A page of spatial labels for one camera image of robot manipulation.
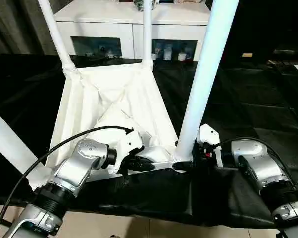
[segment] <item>white cabinet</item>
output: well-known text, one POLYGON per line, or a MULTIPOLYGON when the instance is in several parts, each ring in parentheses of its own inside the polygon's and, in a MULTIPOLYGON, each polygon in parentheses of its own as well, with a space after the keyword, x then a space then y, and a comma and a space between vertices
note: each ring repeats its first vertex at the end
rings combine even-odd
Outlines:
MULTIPOLYGON (((174 53, 191 49, 191 58, 198 61, 209 14, 204 3, 158 4, 152 11, 153 46, 176 45, 174 53)), ((142 58, 143 13, 133 3, 74 0, 57 12, 55 19, 72 55, 103 52, 109 56, 142 58)))

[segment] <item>white pipe frame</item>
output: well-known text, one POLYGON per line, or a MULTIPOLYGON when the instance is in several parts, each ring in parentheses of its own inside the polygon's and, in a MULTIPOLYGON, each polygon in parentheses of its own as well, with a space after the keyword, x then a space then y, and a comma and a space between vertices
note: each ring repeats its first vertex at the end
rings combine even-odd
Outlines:
POLYGON ((238 0, 214 0, 174 159, 189 161, 238 0))

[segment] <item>table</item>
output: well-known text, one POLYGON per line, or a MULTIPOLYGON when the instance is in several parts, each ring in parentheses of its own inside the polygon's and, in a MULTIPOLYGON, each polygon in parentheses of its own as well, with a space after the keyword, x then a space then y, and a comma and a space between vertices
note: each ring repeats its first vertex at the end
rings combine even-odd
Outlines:
MULTIPOLYGON (((136 62, 73 57, 77 67, 136 62)), ((154 62, 154 76, 179 134, 196 64, 154 62)), ((50 145, 64 85, 57 56, 0 56, 0 115, 27 146, 42 155, 50 145)), ((222 140, 255 136, 281 155, 298 180, 298 71, 292 66, 240 64, 220 68, 202 123, 222 140)), ((0 154, 0 204, 21 176, 0 154)), ((268 209, 232 168, 180 174, 162 170, 89 183, 71 210, 140 215, 199 226, 272 228, 268 209)), ((23 182, 12 204, 34 197, 23 182)))

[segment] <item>tile floor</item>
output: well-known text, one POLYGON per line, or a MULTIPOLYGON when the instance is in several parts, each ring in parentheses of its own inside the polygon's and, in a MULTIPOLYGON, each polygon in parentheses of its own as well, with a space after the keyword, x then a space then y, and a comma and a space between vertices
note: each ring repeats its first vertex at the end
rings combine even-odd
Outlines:
MULTIPOLYGON (((10 207, 5 219, 12 221, 22 208, 10 207)), ((0 237, 6 227, 1 227, 0 237)), ((143 217, 118 217, 68 212, 57 238, 275 238, 276 230, 233 229, 225 226, 196 227, 143 217)))

